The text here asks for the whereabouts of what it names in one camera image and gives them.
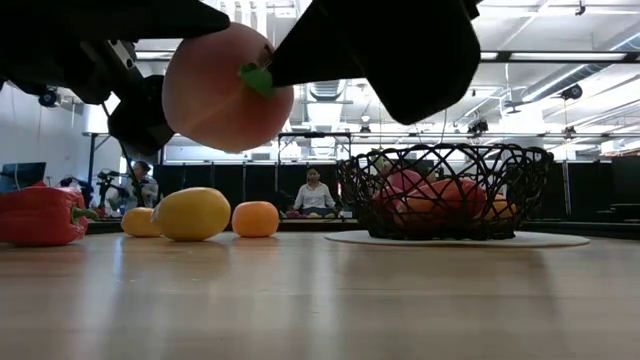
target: round mat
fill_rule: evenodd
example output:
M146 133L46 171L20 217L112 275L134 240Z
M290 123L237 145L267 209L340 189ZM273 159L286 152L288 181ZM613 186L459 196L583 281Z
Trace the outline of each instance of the round mat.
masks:
M506 240L389 240L378 239L369 236L365 230L344 231L327 234L327 240L348 242L356 244L372 245L398 245L398 246L484 246L484 247L517 247L517 248L538 248L538 247L558 247L558 246L578 246L586 245L589 239L582 236L560 235L547 233L533 233L516 231L516 237Z

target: bell pepper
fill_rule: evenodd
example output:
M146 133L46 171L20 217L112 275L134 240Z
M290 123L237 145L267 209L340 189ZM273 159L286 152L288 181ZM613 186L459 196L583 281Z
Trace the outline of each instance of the bell pepper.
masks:
M0 194L0 242L16 246L61 246L80 240L89 227L77 189L34 186Z

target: table surface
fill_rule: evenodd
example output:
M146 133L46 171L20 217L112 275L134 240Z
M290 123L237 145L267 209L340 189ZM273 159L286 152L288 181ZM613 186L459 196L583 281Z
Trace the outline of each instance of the table surface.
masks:
M318 233L0 246L6 359L636 359L640 243L342 244Z

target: woven wire basket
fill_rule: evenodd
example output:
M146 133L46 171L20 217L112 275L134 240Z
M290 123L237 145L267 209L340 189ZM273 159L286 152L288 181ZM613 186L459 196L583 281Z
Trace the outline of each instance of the woven wire basket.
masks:
M513 144L416 145L341 161L338 179L373 237L498 240L537 210L552 163L544 149Z

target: pipe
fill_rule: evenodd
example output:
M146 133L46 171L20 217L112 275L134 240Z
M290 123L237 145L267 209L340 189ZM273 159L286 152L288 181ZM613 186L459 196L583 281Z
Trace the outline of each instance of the pipe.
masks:
M589 125L595 125L599 122L609 120L612 117L620 117L629 113L636 112L638 110L638 107L640 107L640 100L631 101L615 107L604 114L589 116L580 120L573 121L570 124L567 124L567 126L577 126L576 130L584 129Z
M619 89L619 88L621 88L621 87L623 87L625 85L628 85L628 84L630 84L632 82L635 82L635 81L638 81L638 80L640 80L640 74L635 75L633 77L630 77L627 80L625 80L623 82L620 82L620 83L617 83L616 85L611 86L611 87L609 87L607 89L604 89L604 90L602 90L602 91L600 91L600 92L598 92L596 94L593 94L593 95L587 97L586 99L583 98L581 101L576 101L576 102L572 102L572 103L566 104L565 106L563 106L560 109L552 112L551 114L547 114L545 117L551 118L551 117L554 117L556 115L562 114L562 113L570 110L571 107L574 107L576 105L585 105L585 104L589 104L590 101L594 101L594 102L598 101L598 98L597 98L598 96L606 94L606 93L608 93L610 91Z
M640 50L640 33L636 33L625 41L609 49L609 51L629 52ZM524 103L540 101L546 97L557 94L562 90L608 68L611 64L589 64L580 66L570 66L564 69L564 74L549 80L547 77L536 84L526 88L521 99Z

